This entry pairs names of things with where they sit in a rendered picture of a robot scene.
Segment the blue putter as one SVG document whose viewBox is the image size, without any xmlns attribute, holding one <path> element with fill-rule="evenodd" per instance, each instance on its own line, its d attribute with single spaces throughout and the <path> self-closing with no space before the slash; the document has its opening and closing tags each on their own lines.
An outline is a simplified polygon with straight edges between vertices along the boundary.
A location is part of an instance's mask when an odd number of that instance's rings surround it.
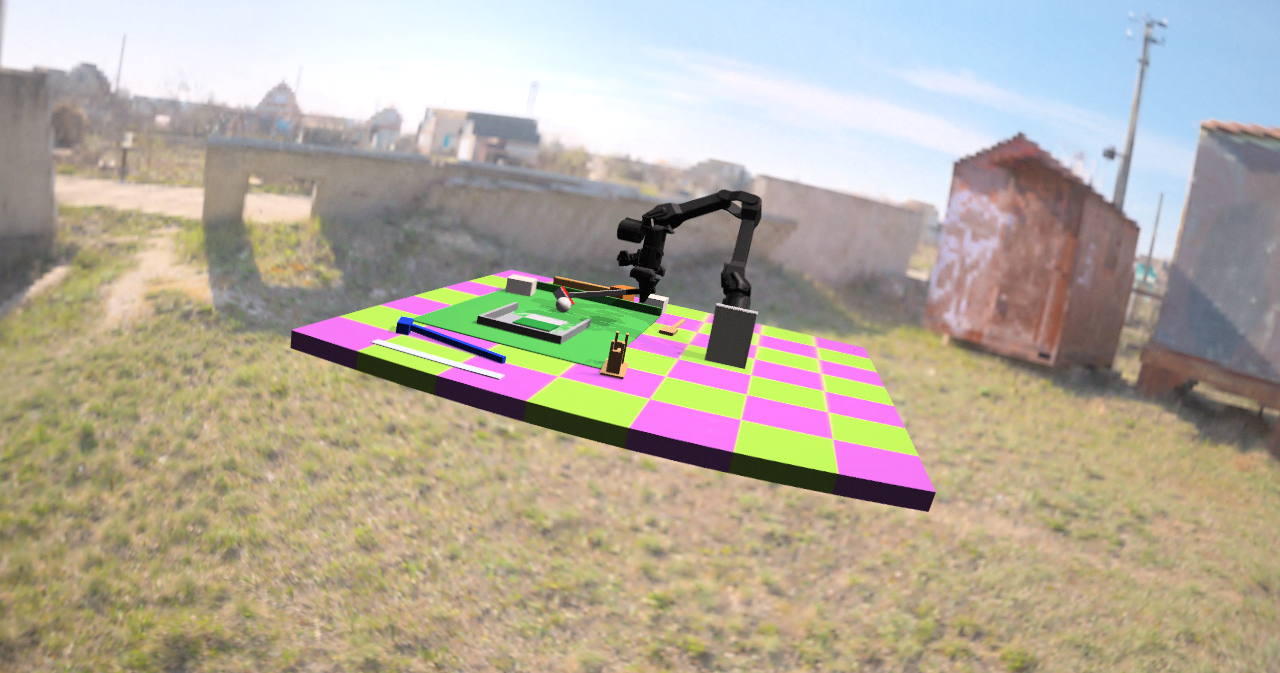
<svg viewBox="0 0 1280 673">
<path fill-rule="evenodd" d="M 494 360 L 494 362 L 497 363 L 506 363 L 506 357 L 503 357 L 503 354 L 495 353 L 495 351 L 486 351 L 484 348 L 477 348 L 477 345 L 468 344 L 468 342 L 461 342 L 458 339 L 452 339 L 452 336 L 439 334 L 439 331 L 433 331 L 431 328 L 422 328 L 420 325 L 413 325 L 413 319 L 407 319 L 407 317 L 398 319 L 396 334 L 410 336 L 410 331 L 413 331 L 413 334 L 428 336 L 428 339 L 433 339 L 435 342 L 444 342 L 444 344 L 452 345 L 452 348 L 457 348 L 460 351 L 468 351 L 468 353 L 476 354 L 476 357 Z"/>
</svg>

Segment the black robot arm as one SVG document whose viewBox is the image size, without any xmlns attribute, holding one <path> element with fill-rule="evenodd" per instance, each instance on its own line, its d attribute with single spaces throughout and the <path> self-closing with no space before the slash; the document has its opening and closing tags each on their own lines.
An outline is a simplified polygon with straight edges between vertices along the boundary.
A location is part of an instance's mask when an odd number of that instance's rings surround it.
<svg viewBox="0 0 1280 673">
<path fill-rule="evenodd" d="M 741 202 L 741 207 L 733 202 Z M 675 234 L 675 228 L 682 225 L 685 219 L 707 216 L 707 214 L 721 211 L 721 209 L 742 219 L 733 258 L 730 264 L 724 264 L 721 273 L 721 287 L 723 287 L 726 296 L 722 305 L 749 310 L 751 284 L 745 278 L 745 266 L 753 243 L 754 228 L 762 219 L 762 198 L 759 196 L 742 193 L 742 191 L 721 189 L 719 193 L 701 196 L 691 202 L 655 205 L 652 211 L 643 214 L 643 221 L 631 218 L 622 219 L 617 228 L 617 239 L 641 243 L 644 237 L 643 244 L 664 248 L 666 235 Z M 652 226 L 652 218 L 654 226 Z M 637 253 L 628 255 L 627 249 L 623 249 L 617 257 L 620 266 L 637 267 L 641 253 L 637 249 Z"/>
</svg>

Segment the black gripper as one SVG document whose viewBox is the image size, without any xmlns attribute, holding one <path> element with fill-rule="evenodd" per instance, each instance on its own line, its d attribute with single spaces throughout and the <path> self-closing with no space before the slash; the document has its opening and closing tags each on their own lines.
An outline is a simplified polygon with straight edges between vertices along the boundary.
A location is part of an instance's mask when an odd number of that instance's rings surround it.
<svg viewBox="0 0 1280 673">
<path fill-rule="evenodd" d="M 637 280 L 641 303 L 649 298 L 652 287 L 657 287 L 660 280 L 657 275 L 666 275 L 666 267 L 660 266 L 660 260 L 664 257 L 663 249 L 664 248 L 655 248 L 655 246 L 643 244 L 643 248 L 640 249 L 640 252 L 643 252 L 640 264 L 630 271 L 630 276 L 634 276 Z"/>
</svg>

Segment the orange mallet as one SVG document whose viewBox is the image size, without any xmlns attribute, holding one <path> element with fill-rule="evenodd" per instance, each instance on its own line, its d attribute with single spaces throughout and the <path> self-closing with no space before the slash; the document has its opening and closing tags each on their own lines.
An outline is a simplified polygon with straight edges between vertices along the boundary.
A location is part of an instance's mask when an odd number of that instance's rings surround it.
<svg viewBox="0 0 1280 673">
<path fill-rule="evenodd" d="M 635 287 L 625 287 L 625 285 L 618 285 L 618 287 L 600 287 L 600 285 L 595 285 L 595 284 L 586 284 L 586 281 L 576 281 L 576 280 L 572 280 L 572 278 L 563 278 L 563 276 L 554 276 L 553 284 L 561 285 L 561 287 L 573 287 L 573 289 L 579 289 L 579 290 L 625 290 L 625 289 L 635 289 Z M 620 299 L 634 301 L 634 296 L 609 296 L 609 298 L 620 298 Z"/>
</svg>

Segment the white flat bar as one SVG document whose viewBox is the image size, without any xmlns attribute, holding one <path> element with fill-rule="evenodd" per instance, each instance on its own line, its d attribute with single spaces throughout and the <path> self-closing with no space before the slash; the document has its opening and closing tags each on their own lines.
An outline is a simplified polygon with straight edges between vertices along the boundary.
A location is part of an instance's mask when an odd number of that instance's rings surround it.
<svg viewBox="0 0 1280 673">
<path fill-rule="evenodd" d="M 465 368 L 465 371 L 468 371 L 471 374 L 483 374 L 483 376 L 493 377 L 493 380 L 500 380 L 500 377 L 506 377 L 506 374 L 497 374 L 490 371 L 490 368 L 477 368 L 475 366 L 468 366 L 468 363 L 456 362 L 456 360 L 445 360 L 442 357 L 435 357 L 435 354 L 422 353 L 422 351 L 413 351 L 410 348 L 403 348 L 403 345 L 396 345 L 393 344 L 393 342 L 381 342 L 378 339 L 372 342 L 372 344 L 383 345 L 383 348 L 390 348 L 394 351 L 404 351 L 404 353 L 407 354 L 413 354 L 413 357 L 421 357 L 424 360 L 435 360 L 435 362 L 442 363 L 442 366 L 451 366 L 453 368 Z"/>
</svg>

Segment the green putting mat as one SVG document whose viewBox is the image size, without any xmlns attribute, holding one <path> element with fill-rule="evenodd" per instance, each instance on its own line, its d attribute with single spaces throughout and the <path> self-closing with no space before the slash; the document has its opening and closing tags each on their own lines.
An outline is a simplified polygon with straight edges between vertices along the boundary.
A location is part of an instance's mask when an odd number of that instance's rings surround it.
<svg viewBox="0 0 1280 673">
<path fill-rule="evenodd" d="M 444 328 L 444 330 L 474 336 L 474 339 L 498 342 L 498 344 L 509 345 L 509 348 L 534 351 L 534 353 L 545 354 L 545 357 L 579 363 L 579 366 L 602 368 L 609 357 L 611 342 L 614 340 L 616 331 L 620 331 L 618 342 L 625 342 L 625 336 L 628 334 L 628 345 L 657 319 L 660 319 L 660 316 L 652 316 L 652 313 L 611 307 L 611 305 L 596 303 L 596 301 L 571 299 L 573 301 L 572 307 L 563 313 L 556 308 L 556 296 L 549 290 L 540 290 L 535 287 L 535 293 L 530 298 L 530 296 L 506 293 L 503 289 L 480 296 L 480 298 L 460 301 L 451 307 L 433 310 L 430 313 L 415 317 L 413 321 L 433 328 Z M 489 312 L 489 310 L 506 307 L 513 301 L 518 301 L 518 310 L 525 310 L 525 312 L 563 319 L 563 321 L 575 322 L 575 325 L 582 322 L 584 319 L 591 319 L 590 328 L 585 328 L 584 331 L 559 345 L 556 342 L 543 342 L 502 331 L 498 328 L 477 325 L 477 316 Z"/>
</svg>

